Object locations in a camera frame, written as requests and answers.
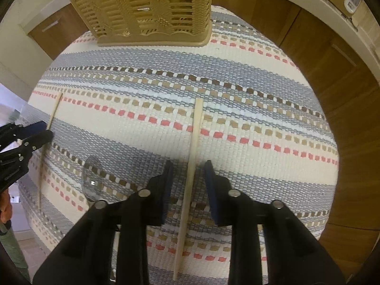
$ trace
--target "basket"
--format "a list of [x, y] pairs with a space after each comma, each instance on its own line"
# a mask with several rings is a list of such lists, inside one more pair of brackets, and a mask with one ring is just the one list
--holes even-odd
[[100, 46], [202, 46], [211, 0], [71, 0]]

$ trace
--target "floor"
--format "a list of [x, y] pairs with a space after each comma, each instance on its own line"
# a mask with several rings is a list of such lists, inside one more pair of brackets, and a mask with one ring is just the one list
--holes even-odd
[[29, 266], [30, 279], [33, 279], [34, 274], [47, 256], [41, 250], [35, 239], [19, 241], [19, 245]]

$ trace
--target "finger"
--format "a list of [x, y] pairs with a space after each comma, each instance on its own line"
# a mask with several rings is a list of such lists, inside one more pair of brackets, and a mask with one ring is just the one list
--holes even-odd
[[8, 190], [5, 190], [0, 195], [0, 211], [5, 211], [6, 207], [10, 204], [10, 196]]
[[8, 222], [11, 218], [12, 218], [12, 212], [13, 212], [13, 209], [12, 209], [12, 205], [9, 204], [5, 211], [1, 213], [1, 221], [5, 224], [6, 222]]

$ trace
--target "metal screw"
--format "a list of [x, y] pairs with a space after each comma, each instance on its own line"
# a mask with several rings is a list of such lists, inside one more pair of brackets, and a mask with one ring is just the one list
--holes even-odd
[[241, 194], [240, 191], [234, 188], [228, 191], [228, 195], [231, 197], [239, 197], [240, 194]]
[[284, 207], [284, 203], [282, 201], [279, 201], [279, 200], [275, 200], [273, 201], [272, 205], [276, 208], [276, 209], [281, 209]]
[[148, 197], [150, 194], [151, 192], [146, 188], [143, 188], [142, 190], [139, 191], [140, 197]]
[[107, 202], [105, 202], [104, 200], [99, 200], [95, 203], [95, 208], [98, 210], [104, 209], [106, 206], [107, 206]]

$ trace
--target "person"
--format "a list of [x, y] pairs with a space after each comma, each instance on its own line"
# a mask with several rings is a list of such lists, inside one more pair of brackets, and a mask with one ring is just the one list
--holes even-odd
[[0, 230], [0, 243], [17, 269], [30, 281], [28, 264], [11, 227], [12, 212], [11, 197], [9, 191], [5, 190], [0, 194], [0, 222], [3, 224], [3, 226], [0, 226], [0, 229], [3, 228], [4, 230]]

